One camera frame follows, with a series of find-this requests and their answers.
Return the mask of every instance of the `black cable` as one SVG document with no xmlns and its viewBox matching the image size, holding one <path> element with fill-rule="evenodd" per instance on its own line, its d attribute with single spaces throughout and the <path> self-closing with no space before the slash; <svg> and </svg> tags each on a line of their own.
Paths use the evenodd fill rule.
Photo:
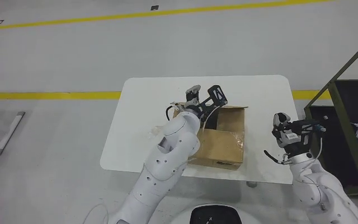
<svg viewBox="0 0 358 224">
<path fill-rule="evenodd" d="M 264 150 L 263 152 L 265 153 L 265 155 L 266 155 L 268 158 L 272 159 L 275 163 L 277 163 L 277 164 L 282 164 L 282 165 L 283 165 L 282 162 L 279 162 L 276 158 L 274 158 L 273 156 L 271 156 L 271 155 L 269 154 L 269 152 L 267 152 L 266 150 Z"/>
<path fill-rule="evenodd" d="M 170 119 L 169 119 L 169 116 L 168 116 L 168 111 L 169 111 L 170 108 L 172 108 L 172 107 L 173 107 L 173 106 L 169 106 L 169 107 L 166 109 L 166 116 L 167 116 L 167 119 L 168 119 L 168 120 L 170 120 Z"/>
</svg>

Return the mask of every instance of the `black panel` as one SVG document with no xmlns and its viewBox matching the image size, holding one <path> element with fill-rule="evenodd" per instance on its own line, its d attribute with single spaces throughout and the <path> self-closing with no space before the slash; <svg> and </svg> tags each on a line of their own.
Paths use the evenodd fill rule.
<svg viewBox="0 0 358 224">
<path fill-rule="evenodd" d="M 358 123 L 358 80 L 337 80 L 335 83 L 350 122 Z"/>
<path fill-rule="evenodd" d="M 343 187 L 358 186 L 358 171 L 333 106 L 311 106 L 312 118 L 327 129 L 323 136 L 321 158 L 328 172 L 336 176 Z"/>
<path fill-rule="evenodd" d="M 191 212 L 190 224 L 242 224 L 242 222 L 234 208 L 201 206 Z"/>
</svg>

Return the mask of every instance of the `sticker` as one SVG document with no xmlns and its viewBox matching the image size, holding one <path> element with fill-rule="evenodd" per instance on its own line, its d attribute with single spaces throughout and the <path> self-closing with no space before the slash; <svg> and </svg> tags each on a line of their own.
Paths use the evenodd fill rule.
<svg viewBox="0 0 358 224">
<path fill-rule="evenodd" d="M 289 134 L 286 134 L 286 138 L 288 138 L 288 140 L 291 140 L 291 139 L 298 138 L 298 135 L 295 133 L 289 133 Z"/>
<path fill-rule="evenodd" d="M 158 9 L 159 9 L 159 5 L 158 5 L 158 4 L 155 5 L 155 6 L 151 6 L 151 8 L 150 8 L 151 11 L 156 11 L 156 10 L 158 10 Z"/>
</svg>

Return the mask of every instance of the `label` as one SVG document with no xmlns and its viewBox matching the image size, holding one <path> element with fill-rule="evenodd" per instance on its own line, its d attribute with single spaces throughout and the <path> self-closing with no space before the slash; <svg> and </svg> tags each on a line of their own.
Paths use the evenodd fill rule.
<svg viewBox="0 0 358 224">
<path fill-rule="evenodd" d="M 286 134 L 286 138 L 288 140 L 292 140 L 292 139 L 298 138 L 298 135 L 295 133 L 289 133 L 289 134 Z"/>
</svg>

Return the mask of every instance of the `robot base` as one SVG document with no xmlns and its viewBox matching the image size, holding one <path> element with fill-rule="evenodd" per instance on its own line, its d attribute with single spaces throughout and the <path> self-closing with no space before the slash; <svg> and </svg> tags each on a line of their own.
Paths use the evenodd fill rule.
<svg viewBox="0 0 358 224">
<path fill-rule="evenodd" d="M 215 220 L 227 224 L 262 224 L 247 212 L 215 203 L 188 208 L 174 217 L 170 224 L 211 224 L 216 223 Z"/>
</svg>

